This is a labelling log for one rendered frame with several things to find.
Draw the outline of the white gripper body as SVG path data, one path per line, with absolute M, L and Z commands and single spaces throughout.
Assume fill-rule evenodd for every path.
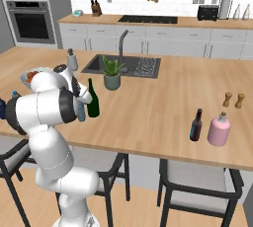
M 85 105 L 89 105 L 93 98 L 90 94 L 90 92 L 88 91 L 88 88 L 86 86 L 81 86 L 80 87 L 80 92 L 79 95 L 77 97 L 77 100 L 82 102 Z

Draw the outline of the blue-grey plastic bottle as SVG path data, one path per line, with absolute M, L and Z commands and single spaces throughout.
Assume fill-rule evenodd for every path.
M 78 119 L 79 121 L 85 121 L 86 114 L 85 114 L 85 107 L 84 103 L 78 102 Z

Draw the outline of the dark grey sink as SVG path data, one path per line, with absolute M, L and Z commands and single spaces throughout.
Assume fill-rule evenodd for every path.
M 156 57 L 138 57 L 138 56 L 123 56 L 120 59 L 118 55 L 106 54 L 108 60 L 116 59 L 118 65 L 122 63 L 127 68 L 127 72 L 122 72 L 123 76 L 142 77 L 142 78 L 158 78 L 160 68 L 160 58 Z M 91 61 L 83 68 L 82 73 L 102 74 L 106 69 L 101 54 L 96 54 Z

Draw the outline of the grey tap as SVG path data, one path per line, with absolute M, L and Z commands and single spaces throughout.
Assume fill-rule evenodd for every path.
M 124 38 L 126 37 L 126 35 L 128 34 L 128 30 L 125 30 L 121 37 L 120 37 L 120 43 L 119 43 L 119 61 L 121 63 L 122 68 L 120 69 L 120 71 L 122 73 L 127 73 L 128 68 L 126 66 L 123 66 L 123 47 L 124 47 Z

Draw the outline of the white bowl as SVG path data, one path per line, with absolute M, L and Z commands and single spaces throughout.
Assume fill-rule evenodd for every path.
M 39 67 L 39 68 L 33 68 L 33 69 L 30 69 L 29 71 L 26 71 L 25 73 L 23 73 L 21 76 L 20 76 L 20 81 L 25 85 L 27 86 L 28 88 L 31 88 L 31 83 L 27 83 L 26 80 L 27 80 L 27 74 L 29 72 L 34 72 L 34 71 L 39 71 L 40 72 L 50 72 L 51 71 L 51 68 L 49 67 Z

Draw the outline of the black chair with grey seat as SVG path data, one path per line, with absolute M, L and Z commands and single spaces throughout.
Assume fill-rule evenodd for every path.
M 234 191 L 227 191 L 225 169 L 161 159 L 157 205 L 165 197 L 160 227 L 166 227 L 170 209 L 197 213 L 222 219 L 220 227 L 229 227 L 244 186 L 240 172 L 229 169 Z
M 25 227 L 31 227 L 31 225 L 12 182 L 12 177 L 16 175 L 20 182 L 23 180 L 19 169 L 30 156 L 31 151 L 28 139 L 22 139 L 8 152 L 0 154 L 0 178 L 5 180 Z
M 130 201 L 128 154 L 77 146 L 72 148 L 72 154 L 75 166 L 98 172 L 100 183 L 95 195 L 105 198 L 108 227 L 114 227 L 111 190 L 116 178 L 125 180 L 126 200 Z

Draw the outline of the dark blue plastic bottle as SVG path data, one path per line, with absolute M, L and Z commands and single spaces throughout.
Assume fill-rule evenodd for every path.
M 4 100 L 0 98 L 0 118 L 1 119 L 6 119 L 5 110 L 6 110 L 6 103 Z

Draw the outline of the wooden knife block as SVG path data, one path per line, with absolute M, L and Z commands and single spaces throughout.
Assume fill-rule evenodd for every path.
M 91 0 L 91 9 L 93 17 L 100 17 L 102 15 L 102 10 L 97 0 Z

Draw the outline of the steel oven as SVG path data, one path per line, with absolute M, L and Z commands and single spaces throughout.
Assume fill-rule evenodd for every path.
M 7 1 L 17 42 L 55 44 L 46 2 Z

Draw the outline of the black hob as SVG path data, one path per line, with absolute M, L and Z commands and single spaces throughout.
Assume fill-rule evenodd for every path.
M 178 17 L 123 15 L 119 23 L 177 24 Z

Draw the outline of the white base cupboards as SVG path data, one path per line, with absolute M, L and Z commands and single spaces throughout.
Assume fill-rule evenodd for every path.
M 63 47 L 203 58 L 253 60 L 253 31 L 60 23 Z

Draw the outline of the brown glass bottle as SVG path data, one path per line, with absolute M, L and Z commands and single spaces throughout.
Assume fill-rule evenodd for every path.
M 192 122 L 192 127 L 190 131 L 190 139 L 192 141 L 198 141 L 201 134 L 202 129 L 202 109 L 198 109 L 196 118 Z

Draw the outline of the pink glass bottle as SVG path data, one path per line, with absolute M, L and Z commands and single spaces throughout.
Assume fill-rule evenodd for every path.
M 221 147 L 226 143 L 231 124 L 226 118 L 226 113 L 221 112 L 219 117 L 211 121 L 208 133 L 208 142 L 217 147 Z

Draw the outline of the wooden shaker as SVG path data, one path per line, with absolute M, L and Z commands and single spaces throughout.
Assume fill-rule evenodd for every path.
M 224 107 L 226 107 L 226 108 L 229 107 L 229 101 L 230 101 L 231 97 L 232 97 L 232 94 L 230 92 L 225 93 L 225 100 L 222 104 Z
M 237 102 L 235 103 L 235 107 L 237 109 L 241 109 L 241 107 L 242 107 L 242 101 L 243 101 L 244 98 L 245 98 L 244 94 L 242 94 L 242 93 L 238 94 L 238 96 L 237 96 Z

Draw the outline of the black toaster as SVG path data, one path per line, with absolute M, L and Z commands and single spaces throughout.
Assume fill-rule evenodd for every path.
M 217 5 L 200 5 L 197 18 L 199 21 L 216 21 L 219 7 Z

